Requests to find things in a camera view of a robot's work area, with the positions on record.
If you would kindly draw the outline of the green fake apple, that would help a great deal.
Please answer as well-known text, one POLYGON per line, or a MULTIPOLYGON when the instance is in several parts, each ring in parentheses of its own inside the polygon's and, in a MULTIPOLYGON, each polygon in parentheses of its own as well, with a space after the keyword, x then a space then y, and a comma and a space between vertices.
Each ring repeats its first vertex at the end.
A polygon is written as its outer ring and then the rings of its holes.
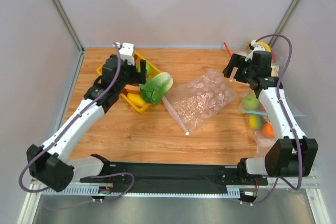
MULTIPOLYGON (((137 67, 137 72, 141 72, 141 65, 139 64, 137 67)), ((153 72, 153 68, 152 66, 147 62, 146 63, 146 76, 148 77, 149 75, 151 75, 153 72)))

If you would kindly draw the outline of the fake green cabbage leaf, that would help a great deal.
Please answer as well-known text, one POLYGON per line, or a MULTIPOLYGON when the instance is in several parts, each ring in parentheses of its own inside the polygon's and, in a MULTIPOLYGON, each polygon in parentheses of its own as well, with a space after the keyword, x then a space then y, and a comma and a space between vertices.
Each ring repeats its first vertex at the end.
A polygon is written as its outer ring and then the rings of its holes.
POLYGON ((140 84, 140 96, 146 103, 158 105, 172 85, 173 77, 168 72, 161 72, 140 84))

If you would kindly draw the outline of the clear zip top bag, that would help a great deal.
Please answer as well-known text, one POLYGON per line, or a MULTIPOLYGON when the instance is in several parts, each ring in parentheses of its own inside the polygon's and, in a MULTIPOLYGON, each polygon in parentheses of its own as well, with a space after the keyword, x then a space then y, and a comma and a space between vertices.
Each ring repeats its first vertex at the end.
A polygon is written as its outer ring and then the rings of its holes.
POLYGON ((236 98, 223 74, 209 69, 199 78, 172 88, 162 101, 184 133, 191 135, 236 98))

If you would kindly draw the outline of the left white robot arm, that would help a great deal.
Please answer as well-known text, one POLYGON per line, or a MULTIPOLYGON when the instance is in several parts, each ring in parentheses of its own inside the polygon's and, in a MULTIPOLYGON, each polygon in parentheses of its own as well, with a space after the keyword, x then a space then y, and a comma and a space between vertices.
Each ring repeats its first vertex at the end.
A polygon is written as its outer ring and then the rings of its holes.
POLYGON ((128 84, 146 82, 146 61, 131 64, 111 55, 102 65, 102 73, 85 93, 77 110, 64 125, 41 146, 31 145, 27 152, 30 175, 56 192, 72 180, 98 176, 104 166, 102 158, 93 155, 68 164, 77 143, 94 123, 114 105, 128 84))

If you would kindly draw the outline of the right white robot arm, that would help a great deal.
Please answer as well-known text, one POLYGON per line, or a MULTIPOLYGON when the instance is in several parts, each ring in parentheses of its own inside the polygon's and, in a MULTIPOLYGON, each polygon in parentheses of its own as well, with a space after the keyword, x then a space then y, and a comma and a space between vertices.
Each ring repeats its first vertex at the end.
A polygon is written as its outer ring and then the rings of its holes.
POLYGON ((288 106, 282 83, 271 76, 271 53, 253 51, 252 58, 232 54, 223 75, 249 84, 266 111, 276 142, 262 158, 248 158, 246 171, 269 177, 307 177, 312 169, 318 143, 308 138, 288 106))

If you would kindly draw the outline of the yellow fake mango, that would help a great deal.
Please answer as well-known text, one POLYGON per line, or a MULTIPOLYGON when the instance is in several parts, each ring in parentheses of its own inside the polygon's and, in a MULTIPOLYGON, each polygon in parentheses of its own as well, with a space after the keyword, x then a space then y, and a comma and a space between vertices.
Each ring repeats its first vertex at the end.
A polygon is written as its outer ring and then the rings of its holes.
POLYGON ((146 102, 141 98, 139 94, 128 93, 127 98, 137 107, 141 108, 146 105, 146 102))

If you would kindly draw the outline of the bag with mixed food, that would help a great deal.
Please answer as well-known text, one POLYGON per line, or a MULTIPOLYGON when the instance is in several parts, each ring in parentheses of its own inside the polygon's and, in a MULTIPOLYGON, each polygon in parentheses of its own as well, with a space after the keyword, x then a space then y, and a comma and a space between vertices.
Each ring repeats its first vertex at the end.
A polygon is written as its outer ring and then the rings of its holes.
POLYGON ((284 56, 277 50, 271 49, 271 76, 278 77, 285 65, 284 56))

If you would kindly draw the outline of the bag with yellow-green fruit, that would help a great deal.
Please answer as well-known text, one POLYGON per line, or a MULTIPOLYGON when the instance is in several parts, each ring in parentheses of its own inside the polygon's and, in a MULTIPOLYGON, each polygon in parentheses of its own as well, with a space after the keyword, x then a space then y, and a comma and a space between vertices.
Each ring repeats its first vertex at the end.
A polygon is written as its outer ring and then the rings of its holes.
POLYGON ((293 131, 299 139, 306 136, 296 121, 288 105, 285 91, 276 88, 263 90, 257 98, 253 91, 246 91, 239 105, 239 112, 246 115, 249 127, 260 131, 265 137, 281 139, 285 136, 294 139, 293 131))

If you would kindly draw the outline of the fake yellow banana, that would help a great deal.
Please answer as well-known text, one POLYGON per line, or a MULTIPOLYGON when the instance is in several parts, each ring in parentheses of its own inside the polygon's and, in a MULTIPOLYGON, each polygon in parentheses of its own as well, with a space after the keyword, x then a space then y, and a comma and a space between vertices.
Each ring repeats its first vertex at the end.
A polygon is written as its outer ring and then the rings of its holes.
MULTIPOLYGON (((271 52, 271 48, 269 47, 269 45, 267 43, 265 43, 263 41, 258 41, 257 43, 258 43, 258 45, 264 47, 267 52, 271 52)), ((245 49, 249 49, 249 48, 250 47, 249 47, 249 42, 248 42, 245 46, 245 49)))

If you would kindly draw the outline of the blue-zip clear bag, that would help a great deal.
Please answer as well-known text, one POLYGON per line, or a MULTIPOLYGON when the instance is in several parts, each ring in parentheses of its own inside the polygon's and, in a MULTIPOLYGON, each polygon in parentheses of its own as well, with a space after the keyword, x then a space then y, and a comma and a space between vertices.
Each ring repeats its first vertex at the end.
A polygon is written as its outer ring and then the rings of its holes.
POLYGON ((276 139, 265 137, 260 131, 254 133, 254 140, 257 144, 255 157, 265 157, 276 142, 276 139))

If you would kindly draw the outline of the yellow plastic tray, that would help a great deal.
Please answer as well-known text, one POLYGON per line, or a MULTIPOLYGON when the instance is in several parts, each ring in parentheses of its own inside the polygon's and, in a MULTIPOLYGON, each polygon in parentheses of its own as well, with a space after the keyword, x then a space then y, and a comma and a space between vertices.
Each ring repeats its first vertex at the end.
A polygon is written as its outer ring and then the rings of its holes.
MULTIPOLYGON (((146 61, 146 69, 149 71, 146 76, 148 80, 153 79, 155 76, 162 72, 155 65, 147 61, 138 52, 134 53, 134 58, 137 71, 139 71, 141 68, 141 61, 146 61)), ((151 103, 145 103, 145 101, 141 98, 140 93, 141 92, 139 84, 132 83, 125 86, 125 88, 120 93, 120 97, 124 98, 127 103, 131 105, 137 112, 143 113, 151 106, 151 103)))

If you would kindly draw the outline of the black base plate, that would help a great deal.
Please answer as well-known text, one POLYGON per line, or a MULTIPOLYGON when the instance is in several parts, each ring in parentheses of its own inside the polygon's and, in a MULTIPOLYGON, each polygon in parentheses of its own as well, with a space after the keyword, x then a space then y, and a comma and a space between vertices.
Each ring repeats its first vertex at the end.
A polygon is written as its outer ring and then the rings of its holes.
POLYGON ((103 161, 99 176, 128 172, 135 180, 131 193, 224 194, 227 186, 266 186, 261 175, 249 175, 245 165, 191 165, 103 161))

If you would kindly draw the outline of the aluminium frame rail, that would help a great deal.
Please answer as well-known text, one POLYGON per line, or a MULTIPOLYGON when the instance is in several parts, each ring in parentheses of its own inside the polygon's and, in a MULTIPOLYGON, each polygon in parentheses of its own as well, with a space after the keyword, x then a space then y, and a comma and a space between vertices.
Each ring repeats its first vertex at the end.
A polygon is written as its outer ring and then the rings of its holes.
POLYGON ((48 170, 34 178, 18 223, 32 222, 36 208, 30 205, 30 199, 43 193, 87 194, 93 202, 122 196, 230 198, 252 207, 268 202, 280 185, 294 188, 289 178, 249 171, 245 158, 237 165, 111 162, 101 156, 93 159, 102 166, 98 175, 84 176, 76 174, 72 165, 66 170, 56 165, 53 170, 60 173, 60 179, 49 181, 48 170))

